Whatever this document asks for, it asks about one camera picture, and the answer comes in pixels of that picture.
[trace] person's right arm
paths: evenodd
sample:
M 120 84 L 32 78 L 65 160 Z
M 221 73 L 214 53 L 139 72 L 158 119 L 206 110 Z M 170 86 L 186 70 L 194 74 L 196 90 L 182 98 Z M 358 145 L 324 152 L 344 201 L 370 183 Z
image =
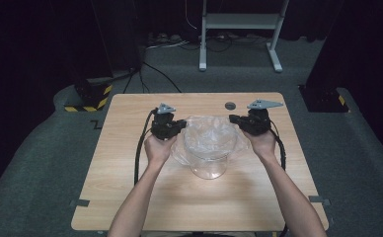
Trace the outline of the person's right arm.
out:
M 250 139 L 254 152 L 266 167 L 284 221 L 292 236 L 327 236 L 311 202 L 278 163 L 274 155 L 274 135 L 270 131 L 259 136 L 252 136 L 245 131 L 244 134 Z

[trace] person's left arm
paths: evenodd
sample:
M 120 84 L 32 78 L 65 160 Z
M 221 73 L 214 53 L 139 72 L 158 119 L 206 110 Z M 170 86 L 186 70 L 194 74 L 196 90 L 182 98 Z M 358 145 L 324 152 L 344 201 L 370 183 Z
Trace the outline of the person's left arm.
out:
M 140 235 L 145 223 L 152 190 L 158 175 L 170 156 L 170 149 L 175 141 L 176 137 L 163 141 L 154 135 L 150 135 L 145 140 L 148 166 L 117 211 L 109 230 L 109 237 Z

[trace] clear plastic bag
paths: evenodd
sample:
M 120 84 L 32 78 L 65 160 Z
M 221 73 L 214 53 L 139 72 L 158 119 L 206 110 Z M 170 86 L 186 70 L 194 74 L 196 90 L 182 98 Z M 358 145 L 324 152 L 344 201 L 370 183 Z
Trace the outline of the clear plastic bag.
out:
M 183 165 L 226 158 L 250 147 L 247 137 L 227 117 L 189 117 L 177 136 L 172 156 Z

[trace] gray carpet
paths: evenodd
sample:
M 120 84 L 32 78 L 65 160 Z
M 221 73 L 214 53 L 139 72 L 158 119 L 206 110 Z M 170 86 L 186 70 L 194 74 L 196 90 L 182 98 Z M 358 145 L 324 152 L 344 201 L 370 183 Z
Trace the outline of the gray carpet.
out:
M 210 41 L 212 50 L 227 44 Z M 329 236 L 383 236 L 383 146 L 364 120 L 349 92 L 339 89 L 350 108 L 346 114 L 308 113 L 297 85 L 304 84 L 321 41 L 280 40 L 277 54 L 282 73 L 272 70 L 263 44 L 232 45 L 209 51 L 208 67 L 198 71 L 198 50 L 154 48 L 144 60 L 167 74 L 184 93 L 279 92 L 283 95 L 331 227 Z M 170 82 L 143 66 L 151 93 L 176 93 Z M 127 80 L 113 82 L 111 96 Z M 135 75 L 126 93 L 142 93 Z M 54 99 L 55 113 L 23 142 L 0 181 L 0 236 L 105 236 L 75 231 L 70 223 L 109 103 L 100 112 L 66 113 L 74 94 L 68 87 Z M 259 233 L 260 236 L 271 236 Z

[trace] table top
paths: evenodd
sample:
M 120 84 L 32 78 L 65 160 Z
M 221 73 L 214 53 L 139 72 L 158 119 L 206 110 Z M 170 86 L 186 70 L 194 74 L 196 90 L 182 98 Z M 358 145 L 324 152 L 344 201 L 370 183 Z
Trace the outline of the table top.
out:
M 133 188 L 136 147 L 146 118 L 161 103 L 177 109 L 174 112 L 177 120 L 191 116 L 246 116 L 247 106 L 256 99 L 283 103 L 282 107 L 268 109 L 268 113 L 286 150 L 286 172 L 306 197 L 317 196 L 286 103 L 279 93 L 115 95 L 80 195 L 80 199 L 90 202 L 88 206 L 76 207 L 72 227 L 110 228 L 115 213 Z M 226 110 L 227 102 L 235 103 L 237 108 Z M 278 146 L 276 155 L 279 159 Z M 140 159 L 142 174 L 147 164 L 143 147 Z M 228 159 L 228 168 L 221 177 L 204 180 L 170 157 L 155 184 L 143 230 L 281 230 L 284 220 L 272 185 L 251 147 Z M 322 204 L 313 205 L 328 229 Z

